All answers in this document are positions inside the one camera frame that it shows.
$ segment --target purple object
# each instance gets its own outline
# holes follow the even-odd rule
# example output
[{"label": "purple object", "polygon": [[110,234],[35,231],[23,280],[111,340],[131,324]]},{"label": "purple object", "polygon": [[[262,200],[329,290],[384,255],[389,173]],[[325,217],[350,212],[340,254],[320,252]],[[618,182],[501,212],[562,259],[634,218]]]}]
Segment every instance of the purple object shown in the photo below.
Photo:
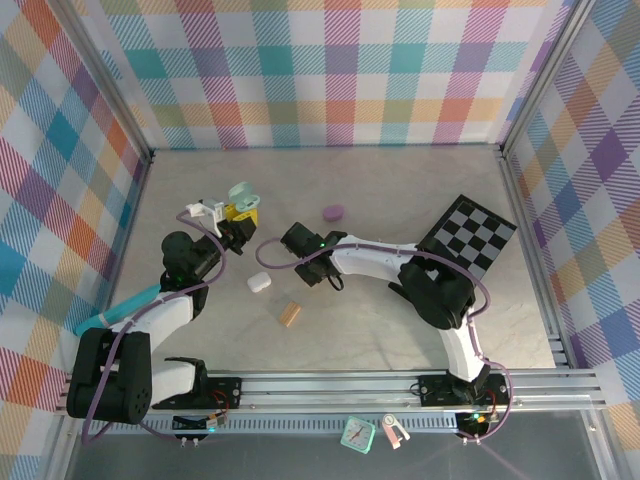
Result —
[{"label": "purple object", "polygon": [[329,205],[322,211],[322,217],[327,222],[335,222],[344,216],[344,207],[342,205]]}]

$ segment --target colorful plaid backdrop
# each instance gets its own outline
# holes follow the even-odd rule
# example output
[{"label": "colorful plaid backdrop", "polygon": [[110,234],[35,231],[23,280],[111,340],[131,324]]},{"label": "colorful plaid backdrop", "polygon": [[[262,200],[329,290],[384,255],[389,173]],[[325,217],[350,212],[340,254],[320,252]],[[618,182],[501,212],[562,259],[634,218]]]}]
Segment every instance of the colorful plaid backdrop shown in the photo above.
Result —
[{"label": "colorful plaid backdrop", "polygon": [[0,2],[0,479],[31,479],[142,163],[44,0]]},{"label": "colorful plaid backdrop", "polygon": [[640,478],[640,0],[600,0],[513,165],[581,366]]},{"label": "colorful plaid backdrop", "polygon": [[151,144],[219,148],[493,142],[572,1],[74,3]]}]

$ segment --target teal clock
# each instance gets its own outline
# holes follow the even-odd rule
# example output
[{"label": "teal clock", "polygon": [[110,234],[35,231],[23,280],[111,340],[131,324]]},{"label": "teal clock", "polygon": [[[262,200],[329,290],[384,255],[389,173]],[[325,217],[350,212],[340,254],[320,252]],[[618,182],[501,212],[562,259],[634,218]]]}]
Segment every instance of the teal clock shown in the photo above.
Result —
[{"label": "teal clock", "polygon": [[340,443],[356,452],[369,453],[376,426],[356,417],[349,417],[342,432]]}]

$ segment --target purple cable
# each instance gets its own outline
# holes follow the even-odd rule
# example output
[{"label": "purple cable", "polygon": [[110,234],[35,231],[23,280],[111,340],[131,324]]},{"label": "purple cable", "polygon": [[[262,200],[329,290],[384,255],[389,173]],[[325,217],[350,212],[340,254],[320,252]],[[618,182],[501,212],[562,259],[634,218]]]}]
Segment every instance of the purple cable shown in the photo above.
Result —
[{"label": "purple cable", "polygon": [[[122,328],[122,330],[120,330],[120,332],[118,332],[118,335],[116,335],[116,338],[113,340],[113,344],[111,345],[111,349],[109,350],[109,355],[107,356],[107,361],[104,365],[104,371],[102,372],[102,376],[100,377],[100,381],[98,382],[98,388],[96,389],[96,393],[93,396],[93,400],[91,400],[91,405],[89,406],[89,411],[87,412],[87,416],[85,417],[85,421],[84,424],[82,425],[82,444],[83,445],[89,445],[91,442],[93,442],[94,440],[97,440],[98,438],[100,438],[102,435],[104,435],[107,430],[109,430],[109,428],[111,428],[112,423],[109,422],[107,423],[102,430],[100,430],[98,433],[96,433],[93,437],[89,438],[89,427],[91,425],[91,421],[93,420],[93,417],[96,413],[96,409],[98,408],[98,403],[100,402],[100,398],[102,398],[102,394],[104,393],[104,388],[107,384],[107,379],[109,378],[109,373],[111,371],[111,367],[113,366],[113,363],[115,361],[115,357],[116,357],[116,352],[118,351],[118,346],[120,345],[120,341],[122,340],[122,337],[124,337],[124,335],[127,333],[127,331],[138,321],[138,319],[140,317],[142,317],[145,313],[149,312],[150,310],[153,310],[155,307],[157,307],[158,305],[167,302],[169,300],[173,300],[175,298],[181,297],[183,295],[186,295],[188,293],[193,292],[194,290],[198,290],[200,288],[206,287],[208,285],[211,285],[213,282],[215,282],[216,280],[218,280],[221,276],[222,273],[224,272],[226,266],[227,266],[227,257],[225,255],[224,252],[224,247],[220,244],[220,241],[216,238],[215,235],[213,235],[211,232],[209,232],[206,228],[202,227],[201,225],[198,225],[195,222],[192,222],[190,220],[187,220],[186,218],[184,218],[186,215],[188,215],[189,212],[188,211],[184,211],[179,213],[176,216],[176,220],[178,220],[179,222],[182,222],[186,225],[189,225],[197,230],[200,230],[202,233],[204,233],[207,238],[209,238],[209,240],[211,240],[216,248],[220,251],[220,270],[218,270],[218,273],[216,273],[213,278],[211,278],[210,280],[207,280],[205,282],[202,282],[199,285],[194,285],[192,287],[189,288],[185,288],[184,290],[180,290],[179,292],[175,292],[172,293],[171,295],[167,295],[166,297],[164,297],[162,300],[156,300],[154,302],[151,302],[149,305],[145,305],[144,307],[142,307],[140,310],[138,310],[133,317],[131,317],[131,320],[129,320],[127,322],[127,324]],[[171,437],[171,435],[167,435],[164,433],[160,433],[160,432],[156,432],[155,430],[153,430],[151,427],[149,427],[146,424],[140,424],[142,428],[144,428],[145,430],[147,430],[150,433],[153,433],[156,436],[160,436],[163,438],[166,437]]]},{"label": "purple cable", "polygon": [[[498,363],[498,362],[492,362],[491,360],[489,360],[488,358],[486,358],[484,356],[484,354],[480,351],[480,348],[478,347],[478,343],[476,342],[476,332],[475,332],[475,325],[474,325],[474,318],[482,315],[484,312],[487,311],[487,309],[489,308],[489,306],[491,305],[491,296],[489,295],[489,290],[487,290],[487,287],[484,286],[484,284],[478,280],[471,272],[469,272],[468,270],[465,270],[464,268],[462,268],[460,265],[458,265],[455,262],[452,262],[451,260],[447,260],[444,257],[440,257],[439,255],[434,255],[433,253],[429,253],[429,252],[421,252],[419,250],[398,250],[395,248],[391,248],[391,247],[383,247],[380,245],[371,245],[369,243],[344,243],[342,245],[334,245],[332,247],[325,247],[322,248],[320,250],[318,250],[317,252],[312,253],[311,255],[309,255],[308,257],[302,258],[300,260],[297,260],[295,262],[292,263],[287,263],[284,265],[270,265],[266,262],[264,262],[261,258],[260,258],[260,251],[266,247],[267,245],[270,245],[272,243],[276,243],[276,242],[280,242],[279,238],[271,238],[269,240],[266,240],[264,242],[262,242],[260,245],[258,245],[258,248],[256,248],[256,260],[258,261],[258,263],[263,266],[264,268],[268,268],[270,270],[284,270],[286,268],[293,268],[293,267],[297,267],[298,265],[302,265],[303,263],[307,263],[311,260],[313,260],[316,257],[319,257],[320,255],[326,253],[326,252],[330,252],[332,250],[344,250],[344,249],[358,249],[358,248],[362,248],[364,250],[375,250],[377,252],[388,252],[388,253],[395,253],[397,255],[406,255],[406,256],[419,256],[419,257],[423,257],[429,260],[435,260],[436,262],[439,262],[443,265],[446,265],[447,267],[451,268],[452,270],[455,270],[456,272],[464,275],[465,277],[467,277],[471,283],[473,283],[473,285],[475,285],[476,287],[478,287],[480,289],[480,291],[482,292],[482,295],[484,295],[484,305],[482,305],[482,307],[480,307],[478,310],[470,313],[467,316],[467,324],[469,327],[469,336],[471,337],[471,345],[473,346],[473,351],[476,354],[476,356],[482,360],[483,363],[485,363],[486,365],[489,365],[489,367],[493,367],[493,368],[497,368],[499,370],[502,370],[502,372],[504,373],[505,377],[507,378],[507,383],[509,384],[508,388],[509,388],[509,403],[507,404],[507,409],[504,412],[504,415],[502,416],[502,418],[500,419],[500,421],[498,422],[498,424],[495,426],[494,429],[492,429],[491,431],[485,433],[482,437],[479,437],[478,440],[480,439],[484,439],[484,438],[489,438],[490,436],[492,436],[493,434],[495,434],[498,430],[500,430],[502,428],[502,426],[504,425],[505,421],[507,420],[507,417],[509,417],[509,414],[511,413],[511,406],[513,405],[513,382],[511,381],[511,374],[509,373],[509,370],[507,370],[507,368]],[[471,439],[475,439],[476,437],[473,437],[465,432],[460,432],[462,435],[467,436],[468,438]]]}]

